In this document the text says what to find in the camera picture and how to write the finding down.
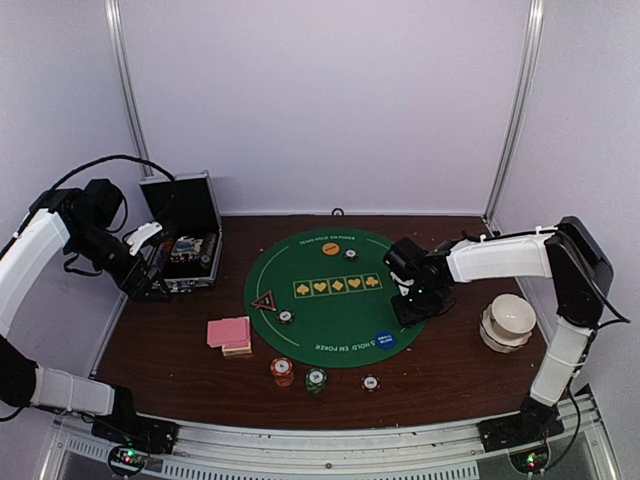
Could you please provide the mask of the orange dealer button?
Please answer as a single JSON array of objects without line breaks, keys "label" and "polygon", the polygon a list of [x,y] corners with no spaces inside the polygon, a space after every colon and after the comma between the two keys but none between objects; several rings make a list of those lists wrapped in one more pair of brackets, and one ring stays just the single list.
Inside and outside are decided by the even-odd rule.
[{"label": "orange dealer button", "polygon": [[340,246],[337,243],[328,242],[322,246],[322,252],[327,256],[335,256],[340,252]]}]

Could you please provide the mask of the brown poker chip stack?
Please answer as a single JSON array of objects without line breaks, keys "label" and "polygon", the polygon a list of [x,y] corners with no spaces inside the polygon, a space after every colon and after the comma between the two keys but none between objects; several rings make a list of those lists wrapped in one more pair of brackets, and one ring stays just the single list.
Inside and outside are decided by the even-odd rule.
[{"label": "brown poker chip stack", "polygon": [[376,375],[368,374],[361,379],[361,387],[367,392],[374,392],[380,388],[380,380]]}]

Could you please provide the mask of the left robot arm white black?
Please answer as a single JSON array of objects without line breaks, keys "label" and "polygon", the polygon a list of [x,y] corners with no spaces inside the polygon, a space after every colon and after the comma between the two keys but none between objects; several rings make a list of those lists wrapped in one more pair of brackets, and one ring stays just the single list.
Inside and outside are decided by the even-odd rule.
[{"label": "left robot arm white black", "polygon": [[149,454],[170,454],[177,425],[139,415],[129,389],[44,367],[8,340],[25,296],[58,252],[88,259],[93,275],[108,273],[133,301],[171,300],[161,270],[141,252],[162,232],[161,224],[146,223],[125,241],[109,229],[125,206],[122,192],[107,179],[92,180],[83,189],[52,188],[32,204],[2,249],[1,400],[17,411],[38,407],[78,413],[90,418],[96,437]]}]

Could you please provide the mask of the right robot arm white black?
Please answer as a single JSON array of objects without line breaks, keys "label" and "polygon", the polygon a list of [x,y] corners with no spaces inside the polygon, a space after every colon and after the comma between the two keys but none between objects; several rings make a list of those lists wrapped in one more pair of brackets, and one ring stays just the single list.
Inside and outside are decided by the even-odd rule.
[{"label": "right robot arm white black", "polygon": [[450,308],[456,283],[494,278],[553,281],[557,327],[518,413],[479,423],[487,452],[543,441],[563,432],[557,404],[586,362],[602,327],[614,269],[582,221],[565,216],[550,227],[495,238],[448,240],[432,251],[404,237],[383,257],[399,292],[391,304],[403,327],[427,322]]}]

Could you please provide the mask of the blue small blind button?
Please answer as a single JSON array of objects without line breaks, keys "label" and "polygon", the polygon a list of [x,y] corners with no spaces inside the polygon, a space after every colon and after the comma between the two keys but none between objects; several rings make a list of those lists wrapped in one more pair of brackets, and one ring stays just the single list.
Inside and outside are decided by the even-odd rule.
[{"label": "blue small blind button", "polygon": [[390,331],[380,331],[375,335],[375,345],[382,350],[391,350],[397,345],[396,335]]}]

